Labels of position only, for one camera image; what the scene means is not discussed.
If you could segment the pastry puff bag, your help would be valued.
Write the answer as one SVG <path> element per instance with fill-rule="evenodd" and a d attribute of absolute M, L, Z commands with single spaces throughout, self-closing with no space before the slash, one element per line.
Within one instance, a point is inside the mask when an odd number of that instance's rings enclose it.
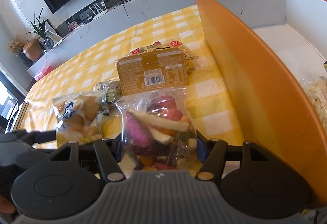
<path fill-rule="evenodd" d="M 103 138 L 97 123 L 103 97 L 104 91 L 94 90 L 53 99 L 58 147 L 69 141 L 77 141 L 79 145 L 85 145 Z"/>

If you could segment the dried fruit chips bag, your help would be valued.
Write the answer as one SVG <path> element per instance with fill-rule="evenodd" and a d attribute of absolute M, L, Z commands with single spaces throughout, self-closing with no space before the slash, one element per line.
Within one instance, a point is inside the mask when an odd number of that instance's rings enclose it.
<path fill-rule="evenodd" d="M 185 170 L 194 162 L 197 130 L 186 99 L 186 87 L 172 87 L 117 101 L 122 145 L 135 170 Z"/>

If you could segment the green brown cookie packet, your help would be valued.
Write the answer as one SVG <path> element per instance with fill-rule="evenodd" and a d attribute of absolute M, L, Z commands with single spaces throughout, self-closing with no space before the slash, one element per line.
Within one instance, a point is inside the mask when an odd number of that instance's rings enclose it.
<path fill-rule="evenodd" d="M 101 112 L 105 116 L 116 114 L 116 102 L 122 97 L 120 81 L 117 79 L 100 82 L 95 85 L 94 90 L 104 92 L 101 98 Z"/>

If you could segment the yellow waffle snack bag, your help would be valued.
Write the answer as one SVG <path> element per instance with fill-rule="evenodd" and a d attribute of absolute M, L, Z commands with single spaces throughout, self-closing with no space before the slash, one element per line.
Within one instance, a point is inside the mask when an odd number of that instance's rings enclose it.
<path fill-rule="evenodd" d="M 186 45 L 179 40 L 156 41 L 155 43 L 146 47 L 139 47 L 131 50 L 128 56 L 146 55 L 160 59 L 177 58 L 179 61 L 184 57 L 184 64 L 188 74 L 197 70 L 204 70 L 208 68 L 207 63 L 192 52 Z"/>

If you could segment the white nuts bag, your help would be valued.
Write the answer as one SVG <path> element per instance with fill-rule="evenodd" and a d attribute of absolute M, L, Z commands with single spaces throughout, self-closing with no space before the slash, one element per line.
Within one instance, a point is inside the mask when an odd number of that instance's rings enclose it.
<path fill-rule="evenodd" d="M 326 77 L 307 73 L 301 80 L 301 86 L 311 101 L 326 132 L 327 128 L 327 101 L 326 101 Z"/>

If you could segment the yellow checkered tablecloth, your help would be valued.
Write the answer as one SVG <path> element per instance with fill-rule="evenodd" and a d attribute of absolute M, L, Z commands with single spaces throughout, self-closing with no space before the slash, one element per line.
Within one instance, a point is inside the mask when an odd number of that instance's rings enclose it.
<path fill-rule="evenodd" d="M 93 90 L 118 76 L 115 62 L 130 51 L 157 41 L 177 40 L 206 63 L 189 75 L 187 110 L 196 129 L 207 139 L 241 145 L 243 134 L 216 61 L 205 42 L 197 6 L 186 7 L 116 33 L 77 54 L 36 82 L 28 92 L 28 108 L 20 127 L 53 130 L 57 124 L 52 100 Z"/>

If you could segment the pink box on floor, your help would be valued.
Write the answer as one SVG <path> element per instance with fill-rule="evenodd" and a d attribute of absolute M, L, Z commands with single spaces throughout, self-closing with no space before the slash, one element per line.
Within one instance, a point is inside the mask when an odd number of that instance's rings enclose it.
<path fill-rule="evenodd" d="M 44 65 L 40 68 L 34 76 L 35 81 L 39 81 L 43 77 L 45 77 L 48 73 L 52 71 L 52 67 L 50 65 Z"/>

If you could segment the bronze round vase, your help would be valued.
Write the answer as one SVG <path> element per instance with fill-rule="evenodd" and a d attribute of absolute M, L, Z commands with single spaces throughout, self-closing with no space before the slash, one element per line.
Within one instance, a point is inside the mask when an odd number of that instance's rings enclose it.
<path fill-rule="evenodd" d="M 31 61 L 37 61 L 42 56 L 42 49 L 37 39 L 28 41 L 23 47 L 23 53 Z"/>

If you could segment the potted grass plant in vase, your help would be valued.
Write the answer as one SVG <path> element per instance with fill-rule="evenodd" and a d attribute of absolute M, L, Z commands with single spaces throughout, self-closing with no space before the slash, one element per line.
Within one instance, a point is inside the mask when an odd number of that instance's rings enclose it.
<path fill-rule="evenodd" d="M 47 35 L 46 27 L 45 27 L 45 20 L 41 21 L 41 19 L 40 19 L 42 12 L 43 12 L 43 8 L 41 9 L 39 16 L 35 17 L 35 20 L 33 22 L 32 21 L 30 22 L 33 30 L 30 32 L 27 32 L 27 34 L 34 33 L 34 34 L 38 35 L 41 38 L 45 47 L 50 50 L 54 47 L 54 41 Z"/>

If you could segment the orange cardboard box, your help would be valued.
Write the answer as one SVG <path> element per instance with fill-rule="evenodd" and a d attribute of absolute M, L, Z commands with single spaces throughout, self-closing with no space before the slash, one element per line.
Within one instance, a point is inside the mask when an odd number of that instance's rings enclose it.
<path fill-rule="evenodd" d="M 286 0 L 195 0 L 205 39 L 222 73 L 244 139 L 270 150 L 326 204 L 326 134 L 312 103 L 255 32 L 286 18 Z"/>

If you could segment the white wifi router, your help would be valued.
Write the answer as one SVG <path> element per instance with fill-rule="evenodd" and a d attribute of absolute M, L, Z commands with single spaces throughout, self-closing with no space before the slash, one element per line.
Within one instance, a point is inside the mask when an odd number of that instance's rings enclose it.
<path fill-rule="evenodd" d="M 105 15 L 108 12 L 104 0 L 95 1 L 93 4 L 89 5 L 89 9 L 94 15 L 93 20 L 98 19 L 99 17 Z"/>

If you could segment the white marble tv console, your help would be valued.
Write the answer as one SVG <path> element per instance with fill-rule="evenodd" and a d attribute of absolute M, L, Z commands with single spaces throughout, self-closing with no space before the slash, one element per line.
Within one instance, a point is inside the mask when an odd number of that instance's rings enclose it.
<path fill-rule="evenodd" d="M 78 53 L 127 28 L 195 4 L 195 0 L 131 0 L 65 36 L 37 60 L 28 73 L 34 77 L 45 65 L 55 69 Z"/>

